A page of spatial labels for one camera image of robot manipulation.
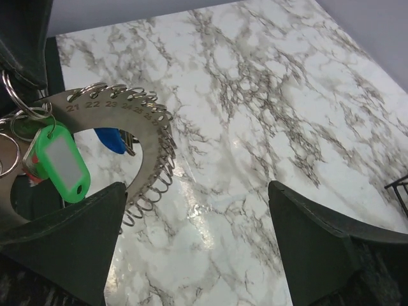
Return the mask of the blue key tag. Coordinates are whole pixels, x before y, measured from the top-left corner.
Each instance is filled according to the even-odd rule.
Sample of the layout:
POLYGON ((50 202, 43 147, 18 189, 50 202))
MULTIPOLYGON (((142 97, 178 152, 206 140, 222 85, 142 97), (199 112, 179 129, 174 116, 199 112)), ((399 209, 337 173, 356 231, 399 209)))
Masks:
POLYGON ((101 143, 116 154, 124 154, 126 151, 126 146, 121 138, 118 129, 110 127, 99 127, 95 130, 101 143))

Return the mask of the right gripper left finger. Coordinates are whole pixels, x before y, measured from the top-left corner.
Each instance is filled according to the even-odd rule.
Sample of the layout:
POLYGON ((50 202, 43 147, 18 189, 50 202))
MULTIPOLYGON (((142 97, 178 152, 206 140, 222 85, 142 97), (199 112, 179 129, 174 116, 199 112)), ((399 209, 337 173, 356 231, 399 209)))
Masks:
POLYGON ((1 218, 1 305, 104 305, 126 200, 115 182, 33 221, 1 218))

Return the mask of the red key tag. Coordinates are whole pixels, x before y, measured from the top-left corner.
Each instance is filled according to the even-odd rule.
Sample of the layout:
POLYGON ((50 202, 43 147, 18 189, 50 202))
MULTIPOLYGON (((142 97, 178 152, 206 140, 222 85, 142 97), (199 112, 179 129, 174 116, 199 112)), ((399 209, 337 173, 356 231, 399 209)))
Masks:
POLYGON ((34 187, 43 181, 43 179, 36 177, 32 173, 27 172, 26 175, 27 175, 27 178, 29 179, 29 185, 31 187, 34 187))

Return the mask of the green key tag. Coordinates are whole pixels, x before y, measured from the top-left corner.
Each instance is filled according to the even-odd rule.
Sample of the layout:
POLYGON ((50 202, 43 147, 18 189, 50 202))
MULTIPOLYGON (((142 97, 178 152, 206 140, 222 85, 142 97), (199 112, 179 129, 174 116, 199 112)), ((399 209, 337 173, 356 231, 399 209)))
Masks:
POLYGON ((91 184, 91 175, 68 129, 48 125, 33 140, 32 162, 36 176, 50 179, 68 203, 82 201, 91 184))

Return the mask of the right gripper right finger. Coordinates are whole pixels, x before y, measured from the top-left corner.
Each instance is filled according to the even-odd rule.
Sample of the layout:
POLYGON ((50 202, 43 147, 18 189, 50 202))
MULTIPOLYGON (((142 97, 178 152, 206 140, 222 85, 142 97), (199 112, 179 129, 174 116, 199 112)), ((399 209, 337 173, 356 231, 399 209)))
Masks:
POLYGON ((269 208, 293 305, 407 305, 407 234, 273 180, 269 208))

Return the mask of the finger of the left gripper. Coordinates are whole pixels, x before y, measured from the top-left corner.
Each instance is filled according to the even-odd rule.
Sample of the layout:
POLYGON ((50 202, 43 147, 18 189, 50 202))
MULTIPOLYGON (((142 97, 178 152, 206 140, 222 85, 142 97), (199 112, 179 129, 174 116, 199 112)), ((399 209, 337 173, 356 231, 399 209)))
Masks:
POLYGON ((1 1, 1 68, 25 86, 45 89, 45 43, 53 2, 1 1))

